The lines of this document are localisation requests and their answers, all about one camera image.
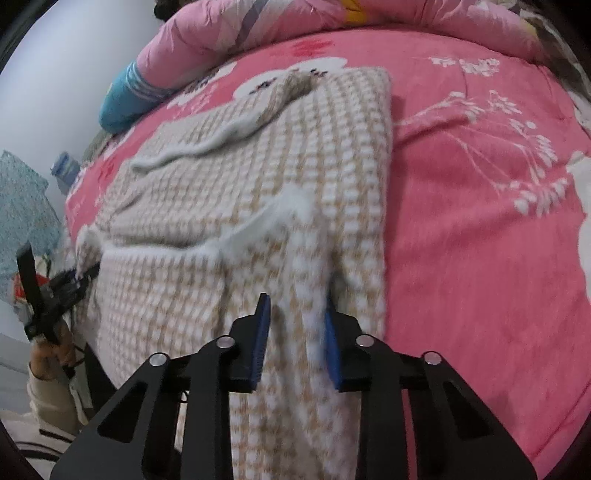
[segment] beige sweater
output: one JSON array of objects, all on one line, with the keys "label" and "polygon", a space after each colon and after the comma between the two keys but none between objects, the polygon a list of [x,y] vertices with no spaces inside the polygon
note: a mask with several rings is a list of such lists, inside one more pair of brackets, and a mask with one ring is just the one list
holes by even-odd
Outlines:
[{"label": "beige sweater", "polygon": [[384,331],[390,92],[381,69],[290,72],[165,122],[78,234],[79,271],[100,259],[100,275],[76,330],[116,387],[152,353],[197,352],[260,292],[272,298],[256,394],[230,397],[237,478],[354,475],[359,400],[326,374],[324,311],[334,284],[342,311]]},{"label": "beige sweater", "polygon": [[33,468],[48,479],[79,431],[79,408],[67,385],[39,380],[30,369],[27,391],[31,413],[0,411],[0,420]]}]

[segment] white flower print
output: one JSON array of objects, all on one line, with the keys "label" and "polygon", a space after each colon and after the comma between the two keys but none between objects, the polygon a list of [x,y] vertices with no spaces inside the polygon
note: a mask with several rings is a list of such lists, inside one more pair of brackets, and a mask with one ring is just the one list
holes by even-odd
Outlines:
[{"label": "white flower print", "polygon": [[547,167],[551,167],[553,162],[558,161],[558,157],[552,148],[550,140],[543,135],[536,135],[535,137],[538,141],[538,146],[535,149],[538,156]]},{"label": "white flower print", "polygon": [[501,112],[506,113],[507,115],[512,115],[513,113],[522,113],[521,110],[517,108],[516,104],[510,102],[507,97],[500,96],[499,92],[496,90],[490,91],[488,104],[492,110],[499,109]]},{"label": "white flower print", "polygon": [[457,62],[452,59],[440,59],[437,57],[429,57],[429,60],[433,62],[434,65],[441,65],[443,68],[447,68],[451,65],[455,65]]},{"label": "white flower print", "polygon": [[431,62],[434,65],[439,65],[443,68],[447,68],[452,65],[457,65],[459,63],[460,68],[463,70],[464,73],[471,75],[480,75],[482,77],[492,77],[495,73],[499,71],[497,67],[501,64],[501,61],[498,59],[478,59],[477,63],[465,59],[456,60],[451,57],[428,57],[428,59],[431,60]]},{"label": "white flower print", "polygon": [[494,73],[497,73],[500,65],[500,61],[497,59],[478,59],[478,63],[470,63],[466,60],[460,60],[460,66],[464,73],[481,75],[483,77],[492,77]]},{"label": "white flower print", "polygon": [[[470,161],[476,172],[485,179],[491,187],[500,195],[509,196],[515,209],[522,215],[535,214],[539,218],[550,212],[552,207],[560,204],[566,196],[566,189],[569,180],[566,177],[552,181],[545,180],[558,162],[558,156],[554,151],[552,142],[547,137],[537,134],[537,125],[530,120],[515,118],[515,115],[522,115],[516,103],[507,97],[501,96],[496,90],[489,91],[487,99],[467,99],[462,92],[451,92],[445,99],[435,103],[409,118],[396,122],[398,127],[432,128],[441,121],[449,121],[449,117],[443,116],[442,109],[455,108],[457,113],[467,117],[468,122],[456,128],[458,130],[441,130],[440,133],[456,142],[464,151],[466,158]],[[499,114],[509,118],[506,122],[499,121]],[[474,124],[487,122],[493,127],[492,130],[482,131],[475,129]],[[515,131],[522,141],[513,141],[503,136],[497,136],[493,132],[499,128],[509,128]],[[502,168],[497,161],[489,158],[488,151],[480,150],[478,145],[472,145],[461,138],[461,132],[467,131],[470,138],[475,135],[486,135],[489,138],[496,138],[498,141],[508,144],[509,148],[517,149],[519,154],[516,158],[523,160],[524,178],[516,179],[509,171]]]}]

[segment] sleeve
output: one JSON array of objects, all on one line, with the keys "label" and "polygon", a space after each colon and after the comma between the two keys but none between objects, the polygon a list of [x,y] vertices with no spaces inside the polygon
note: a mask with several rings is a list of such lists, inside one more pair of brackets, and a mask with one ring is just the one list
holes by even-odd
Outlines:
[{"label": "sleeve", "polygon": [[78,433],[76,404],[67,385],[57,380],[39,380],[29,368],[27,392],[37,420],[72,435]]},{"label": "sleeve", "polygon": [[100,125],[112,134],[128,129],[232,54],[344,24],[337,0],[314,0],[313,5],[318,8],[310,0],[200,0],[186,5],[115,79]]}]

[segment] bedspread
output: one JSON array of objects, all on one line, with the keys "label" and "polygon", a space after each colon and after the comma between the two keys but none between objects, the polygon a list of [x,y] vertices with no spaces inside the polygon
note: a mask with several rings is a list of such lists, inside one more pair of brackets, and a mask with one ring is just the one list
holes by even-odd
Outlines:
[{"label": "bedspread", "polygon": [[163,122],[286,70],[359,66],[392,78],[386,339],[411,355],[439,350],[543,478],[591,411],[591,141],[545,67],[401,26],[235,57],[113,139],[67,200],[70,232],[95,220],[122,162]]}]

